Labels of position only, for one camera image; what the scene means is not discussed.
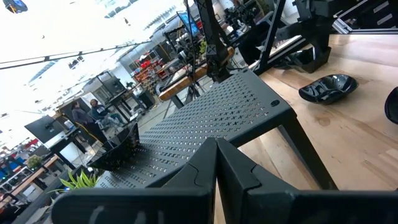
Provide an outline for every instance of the computer monitor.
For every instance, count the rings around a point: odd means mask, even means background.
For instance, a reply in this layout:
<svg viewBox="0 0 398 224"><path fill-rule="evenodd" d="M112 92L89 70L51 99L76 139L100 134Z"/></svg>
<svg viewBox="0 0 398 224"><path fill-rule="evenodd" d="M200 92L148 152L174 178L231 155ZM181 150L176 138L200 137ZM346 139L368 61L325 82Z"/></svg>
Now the computer monitor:
<svg viewBox="0 0 398 224"><path fill-rule="evenodd" d="M190 22L191 25L189 25L189 20L188 20L188 13L185 11L181 11L181 12L177 12L177 15L179 16L179 18L181 19L181 21L184 23L185 29L187 30L188 33L190 33L190 31L188 30L188 27L191 27L192 30L192 36L196 36L200 33L199 28L195 22L195 20L193 19L192 15L190 15Z"/></svg>
<svg viewBox="0 0 398 224"><path fill-rule="evenodd" d="M25 125L25 128L42 143L48 142L63 131L61 124L49 115Z"/></svg>

